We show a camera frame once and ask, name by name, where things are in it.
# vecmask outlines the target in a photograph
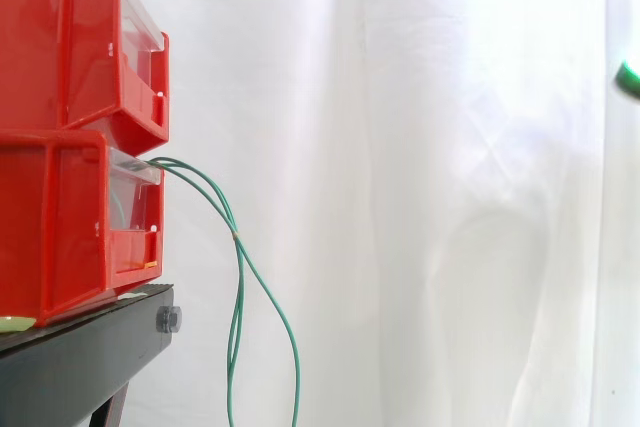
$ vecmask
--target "metal bolt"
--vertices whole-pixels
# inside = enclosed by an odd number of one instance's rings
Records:
[[[175,334],[182,325],[182,309],[177,306],[160,307],[156,321],[158,332]]]

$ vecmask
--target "insulated wire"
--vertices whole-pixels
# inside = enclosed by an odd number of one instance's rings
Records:
[[[109,189],[109,194],[113,203],[116,204],[118,213],[120,214],[120,221],[122,222],[122,228],[126,229],[127,220],[126,220],[126,216],[124,215],[124,209],[122,208],[122,202],[120,202],[120,199],[118,198],[116,193],[113,191],[113,189]]]
[[[293,404],[293,418],[291,425],[292,427],[296,427],[298,423],[298,410],[300,405],[300,356],[298,353],[298,347],[296,344],[295,336],[293,334],[293,330],[291,329],[291,325],[287,320],[284,311],[278,304],[277,300],[271,293],[271,290],[267,287],[267,284],[262,279],[257,269],[255,268],[249,254],[247,253],[242,240],[238,235],[238,228],[233,217],[233,213],[231,211],[231,207],[227,202],[226,197],[224,196],[222,190],[218,187],[218,185],[213,182],[208,176],[200,172],[195,167],[187,164],[186,162],[182,162],[180,160],[172,159],[170,157],[156,157],[150,161],[148,164],[166,170],[171,174],[179,177],[183,181],[187,182],[193,188],[195,188],[201,195],[203,195],[207,201],[213,206],[213,208],[218,212],[222,220],[227,224],[231,234],[233,235],[233,239],[236,246],[236,256],[238,259],[238,290],[236,293],[236,303],[233,311],[233,317],[231,320],[231,328],[229,330],[229,340],[227,344],[227,417],[229,420],[230,427],[234,427],[233,420],[233,396],[232,396],[232,387],[233,387],[233,377],[238,357],[238,349],[240,347],[240,338],[242,334],[242,318],[244,314],[244,259],[246,259],[249,268],[253,272],[253,275],[256,277],[260,286],[269,297],[269,300],[273,304],[274,308],[278,312],[282,323],[284,324],[285,329],[287,330],[287,334],[289,336],[289,341],[291,342],[291,348],[293,350],[293,359],[295,363],[295,374],[296,374],[296,389],[295,389],[295,397]],[[220,207],[216,201],[195,181],[187,177],[186,175],[176,171],[175,169],[185,169],[193,172],[198,175],[201,179],[203,179],[209,186],[214,190],[216,196],[220,200],[222,207]]]

